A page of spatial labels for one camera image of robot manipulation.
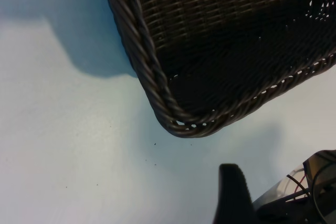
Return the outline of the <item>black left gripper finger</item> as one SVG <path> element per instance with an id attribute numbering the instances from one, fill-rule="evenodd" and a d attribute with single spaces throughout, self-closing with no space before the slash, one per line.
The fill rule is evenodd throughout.
<path id="1" fill-rule="evenodd" d="M 236 164 L 219 166 L 218 204 L 213 223 L 256 223 L 245 176 Z"/>

